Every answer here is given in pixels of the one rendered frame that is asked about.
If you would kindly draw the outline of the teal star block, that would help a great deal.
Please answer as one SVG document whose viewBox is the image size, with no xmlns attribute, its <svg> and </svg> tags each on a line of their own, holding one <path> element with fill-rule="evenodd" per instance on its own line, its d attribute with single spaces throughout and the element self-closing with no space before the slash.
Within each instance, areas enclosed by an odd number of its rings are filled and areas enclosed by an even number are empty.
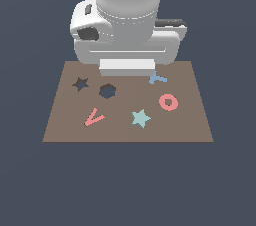
<svg viewBox="0 0 256 226">
<path fill-rule="evenodd" d="M 140 110 L 139 112 L 133 112 L 132 116 L 133 116 L 132 125 L 133 126 L 138 125 L 142 129 L 144 129 L 146 123 L 151 120 L 151 118 L 145 114 L 144 109 Z"/>
</svg>

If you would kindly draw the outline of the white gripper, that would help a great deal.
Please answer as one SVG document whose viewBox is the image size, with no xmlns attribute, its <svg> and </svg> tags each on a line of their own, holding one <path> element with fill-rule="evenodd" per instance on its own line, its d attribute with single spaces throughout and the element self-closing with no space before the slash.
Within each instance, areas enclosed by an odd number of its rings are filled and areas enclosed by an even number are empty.
<svg viewBox="0 0 256 226">
<path fill-rule="evenodd" d="M 102 76 L 151 76 L 156 64 L 172 63 L 179 50 L 180 38 L 175 31 L 154 31 L 141 45 L 118 46 L 106 42 L 75 40 L 74 50 L 83 64 L 99 64 Z M 125 66 L 124 59 L 131 59 Z"/>
</svg>

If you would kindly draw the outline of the pink V-shaped block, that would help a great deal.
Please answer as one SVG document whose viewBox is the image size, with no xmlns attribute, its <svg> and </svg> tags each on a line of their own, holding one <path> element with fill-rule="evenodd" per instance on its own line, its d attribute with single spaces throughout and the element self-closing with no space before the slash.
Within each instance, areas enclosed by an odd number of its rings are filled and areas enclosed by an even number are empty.
<svg viewBox="0 0 256 226">
<path fill-rule="evenodd" d="M 97 109 L 94 108 L 93 111 L 90 113 L 89 117 L 87 118 L 87 120 L 85 121 L 84 125 L 86 127 L 94 124 L 94 123 L 97 123 L 101 120 L 103 120 L 105 118 L 104 115 L 99 115 L 99 116 L 96 116 L 96 112 L 97 112 Z"/>
</svg>

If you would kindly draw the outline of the blue T-shaped block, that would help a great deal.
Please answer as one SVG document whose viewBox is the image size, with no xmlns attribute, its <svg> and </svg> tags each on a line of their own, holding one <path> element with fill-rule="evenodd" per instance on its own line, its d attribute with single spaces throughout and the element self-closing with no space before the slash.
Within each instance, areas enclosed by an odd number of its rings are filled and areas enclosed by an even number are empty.
<svg viewBox="0 0 256 226">
<path fill-rule="evenodd" d="M 150 76 L 150 78 L 149 78 L 149 84 L 154 84 L 156 81 L 166 83 L 167 78 L 162 77 L 162 76 L 158 76 L 157 71 L 154 71 L 153 75 Z"/>
</svg>

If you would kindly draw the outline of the brown board with cutout slots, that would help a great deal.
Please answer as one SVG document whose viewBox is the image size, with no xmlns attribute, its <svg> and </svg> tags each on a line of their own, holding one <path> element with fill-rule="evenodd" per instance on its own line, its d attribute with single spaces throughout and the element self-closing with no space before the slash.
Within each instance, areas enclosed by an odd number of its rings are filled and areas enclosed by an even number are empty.
<svg viewBox="0 0 256 226">
<path fill-rule="evenodd" d="M 43 141 L 60 142 L 199 142 L 213 141 L 192 64 L 175 61 L 158 65 L 157 75 L 167 82 L 149 84 L 140 77 L 104 77 L 98 66 L 78 61 L 64 64 Z M 172 94 L 178 107 L 159 105 Z M 105 118 L 84 125 L 93 109 Z M 132 125 L 133 112 L 144 109 L 151 118 L 142 129 Z"/>
</svg>

